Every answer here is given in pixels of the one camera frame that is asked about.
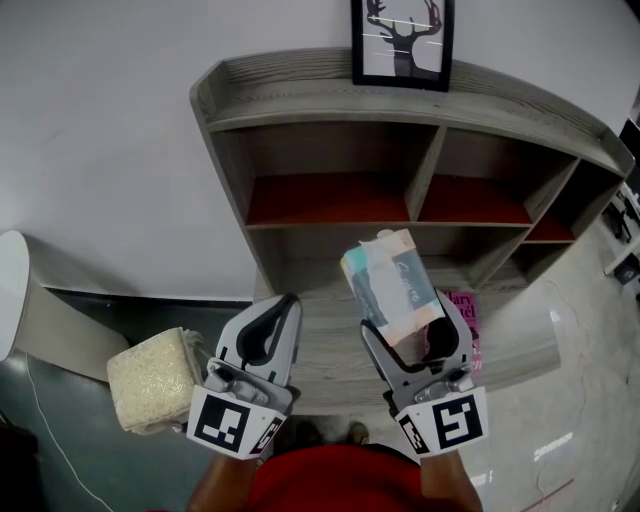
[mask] book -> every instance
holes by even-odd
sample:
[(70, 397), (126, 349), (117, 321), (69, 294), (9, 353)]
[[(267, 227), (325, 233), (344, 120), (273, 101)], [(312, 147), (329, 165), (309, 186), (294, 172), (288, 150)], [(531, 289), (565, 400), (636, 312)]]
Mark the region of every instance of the book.
[[(445, 292), (449, 300), (455, 304), (464, 318), (465, 322), (471, 330), (471, 338), (473, 340), (473, 352), (471, 355), (471, 372), (477, 374), (482, 371), (482, 348), (480, 345), (480, 333), (478, 331), (478, 317), (476, 315), (476, 301), (472, 293), (468, 292)], [(425, 333), (425, 353), (430, 350), (429, 341)]]
[(340, 261), (364, 317), (393, 347), (444, 311), (409, 230), (382, 231)]

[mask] white cable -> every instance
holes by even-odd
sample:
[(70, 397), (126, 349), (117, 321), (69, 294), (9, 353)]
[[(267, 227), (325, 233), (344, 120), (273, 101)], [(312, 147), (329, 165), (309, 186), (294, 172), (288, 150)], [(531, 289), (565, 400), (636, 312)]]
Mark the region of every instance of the white cable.
[(69, 465), (69, 468), (71, 469), (71, 472), (73, 473), (73, 476), (76, 477), (76, 480), (80, 484), (80, 487), (82, 487), (85, 491), (87, 491), (87, 494), (89, 494), (89, 496), (91, 496), (93, 499), (95, 499), (96, 501), (99, 501), (100, 503), (102, 503), (109, 512), (113, 512), (113, 509), (109, 505), (107, 505), (102, 498), (99, 498), (98, 496), (93, 494), (89, 489), (87, 489), (87, 486), (82, 483), (80, 478), (78, 478), (78, 474), (76, 473), (76, 470), (73, 468), (73, 466), (71, 465), (71, 462), (67, 458), (67, 455), (64, 453), (62, 448), (60, 448), (60, 445), (58, 444), (58, 441), (56, 441), (56, 438), (54, 437), (53, 432), (51, 432), (51, 428), (49, 427), (49, 422), (47, 421), (47, 418), (44, 415), (44, 412), (42, 412), (42, 407), (40, 407), (40, 400), (38, 399), (38, 393), (36, 392), (36, 385), (33, 382), (33, 377), (31, 377), (31, 369), (29, 368), (29, 354), (25, 354), (25, 355), (27, 357), (27, 375), (29, 375), (29, 380), (31, 381), (31, 387), (33, 388), (33, 396), (36, 399), (36, 405), (38, 406), (38, 411), (40, 411), (40, 415), (42, 416), (42, 419), (44, 420), (44, 424), (47, 427), (47, 430), (49, 431), (49, 435), (51, 436), (51, 439), (53, 440), (53, 444), (56, 445), (56, 448), (58, 448), (58, 450), (60, 451), (60, 453), (64, 457), (64, 460), (67, 461), (67, 464)]

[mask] glossy tile floor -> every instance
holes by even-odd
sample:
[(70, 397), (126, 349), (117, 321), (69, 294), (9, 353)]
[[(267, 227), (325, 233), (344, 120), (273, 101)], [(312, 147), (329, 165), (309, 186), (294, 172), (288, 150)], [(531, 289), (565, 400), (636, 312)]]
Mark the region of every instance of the glossy tile floor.
[[(548, 305), (562, 367), (489, 394), (490, 436), (462, 451), (488, 511), (609, 511), (640, 483), (639, 287), (603, 274), (613, 247), (596, 223), (518, 299)], [(194, 328), (217, 339), (233, 313), (202, 312), (195, 320), (202, 327)], [(131, 329), (125, 334), (145, 339), (172, 326), (171, 314), (149, 308), (142, 321), (124, 318)], [(121, 325), (123, 315), (126, 308), (116, 309), (103, 321)], [(94, 493), (116, 512), (183, 509), (210, 452), (173, 433), (126, 434), (104, 386), (38, 361), (31, 369), (52, 430)], [(0, 409), (38, 436), (51, 511), (105, 510), (79, 488), (46, 434), (22, 354), (0, 365)], [(316, 421), (337, 440), (356, 419), (369, 427), (372, 442), (408, 452), (387, 414)]]
[[(523, 292), (549, 305), (562, 366), (489, 394), (489, 438), (462, 449), (485, 510), (610, 511), (640, 483), (640, 287), (604, 275), (615, 246), (598, 222)], [(411, 455), (387, 415), (318, 424), (332, 439), (354, 420)]]

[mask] pink book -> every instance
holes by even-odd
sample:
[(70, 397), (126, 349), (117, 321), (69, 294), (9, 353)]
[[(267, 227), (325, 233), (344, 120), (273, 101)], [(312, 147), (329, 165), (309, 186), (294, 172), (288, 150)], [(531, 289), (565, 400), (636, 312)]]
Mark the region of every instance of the pink book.
[[(473, 354), (471, 356), (472, 373), (477, 374), (482, 370), (482, 350), (480, 349), (480, 335), (478, 333), (478, 319), (476, 317), (476, 301), (472, 293), (468, 292), (442, 292), (453, 302), (462, 317), (471, 329), (473, 339)], [(429, 353), (429, 342), (425, 336), (425, 352)]]

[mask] shoe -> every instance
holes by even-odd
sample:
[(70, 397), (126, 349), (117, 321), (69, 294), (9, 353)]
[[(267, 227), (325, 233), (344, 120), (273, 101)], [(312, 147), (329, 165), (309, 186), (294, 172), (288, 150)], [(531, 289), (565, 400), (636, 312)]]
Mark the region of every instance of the shoe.
[(347, 432), (347, 444), (363, 446), (369, 444), (369, 429), (359, 421), (352, 423)]

